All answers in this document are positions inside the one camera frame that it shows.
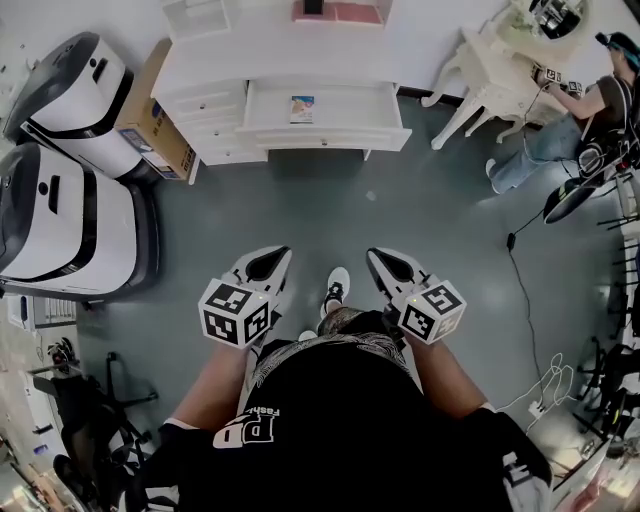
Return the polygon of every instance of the cardboard box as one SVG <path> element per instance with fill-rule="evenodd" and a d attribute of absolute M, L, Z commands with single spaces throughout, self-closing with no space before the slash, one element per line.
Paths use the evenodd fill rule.
<path fill-rule="evenodd" d="M 151 52 L 133 81 L 115 126 L 163 178 L 186 180 L 192 170 L 197 169 L 199 159 L 167 113 L 151 97 L 170 48 L 171 40 L 163 39 Z"/>

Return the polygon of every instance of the table leg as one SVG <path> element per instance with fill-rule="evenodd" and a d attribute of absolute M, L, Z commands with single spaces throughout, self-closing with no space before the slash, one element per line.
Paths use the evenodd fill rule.
<path fill-rule="evenodd" d="M 442 130 L 440 135 L 431 141 L 431 147 L 433 150 L 438 151 L 439 149 L 442 149 L 442 146 L 444 146 L 444 143 L 447 142 L 449 137 L 451 137 L 458 128 L 468 121 L 468 119 L 475 114 L 481 106 L 482 102 L 480 101 L 480 91 L 470 90 L 467 97 L 462 102 L 462 105 L 460 105 L 458 110 L 456 110 L 453 117 L 449 119 L 444 130 Z"/>
<path fill-rule="evenodd" d="M 451 72 L 456 68 L 460 68 L 459 54 L 456 54 L 453 59 L 447 62 L 442 68 L 442 71 L 440 71 L 440 76 L 438 77 L 438 82 L 436 83 L 436 87 L 433 90 L 433 94 L 428 98 L 425 96 L 420 100 L 420 103 L 423 107 L 432 107 L 433 105 L 438 103 L 438 101 L 440 101 L 440 98 L 442 98 L 442 95 L 444 94 L 444 88 L 447 86 L 447 82 L 449 81 Z"/>
<path fill-rule="evenodd" d="M 480 128 L 484 123 L 493 119 L 495 116 L 487 110 L 487 107 L 484 108 L 484 112 L 480 114 L 478 120 L 473 124 L 471 128 L 469 128 L 465 133 L 465 137 L 471 137 L 471 134 L 475 132 L 478 128 Z"/>
<path fill-rule="evenodd" d="M 503 131 L 500 135 L 498 135 L 498 138 L 496 139 L 496 142 L 498 144 L 502 144 L 502 141 L 504 140 L 505 137 L 508 137 L 509 135 L 513 135 L 514 133 L 517 133 L 520 130 L 522 130 L 522 128 L 524 128 L 524 119 L 520 116 L 509 116 L 508 118 L 505 118 L 505 120 L 513 121 L 513 126 L 508 130 Z"/>

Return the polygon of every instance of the small book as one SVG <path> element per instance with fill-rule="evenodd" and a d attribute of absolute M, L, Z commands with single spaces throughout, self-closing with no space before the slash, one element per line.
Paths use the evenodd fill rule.
<path fill-rule="evenodd" d="M 291 96 L 291 124 L 312 124 L 314 96 Z"/>

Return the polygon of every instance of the white dresser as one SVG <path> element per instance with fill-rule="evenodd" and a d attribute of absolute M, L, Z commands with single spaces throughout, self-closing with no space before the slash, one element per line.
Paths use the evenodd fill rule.
<path fill-rule="evenodd" d="M 265 161 L 271 149 L 400 151 L 384 26 L 291 21 L 291 5 L 243 9 L 231 30 L 174 41 L 153 95 L 207 165 Z M 314 96 L 313 124 L 290 124 Z"/>

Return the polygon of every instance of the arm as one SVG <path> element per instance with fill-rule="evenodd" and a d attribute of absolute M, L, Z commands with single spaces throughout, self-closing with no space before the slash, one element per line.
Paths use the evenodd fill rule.
<path fill-rule="evenodd" d="M 408 333 L 422 391 L 445 414 L 462 419 L 477 411 L 486 397 L 442 341 L 427 345 Z"/>
<path fill-rule="evenodd" d="M 558 84 L 551 84 L 547 91 L 578 119 L 589 119 L 607 107 L 600 87 L 597 85 L 594 85 L 580 100 L 568 95 Z"/>
<path fill-rule="evenodd" d="M 218 344 L 172 417 L 211 432 L 217 432 L 233 420 L 242 392 L 248 353 L 248 350 Z"/>

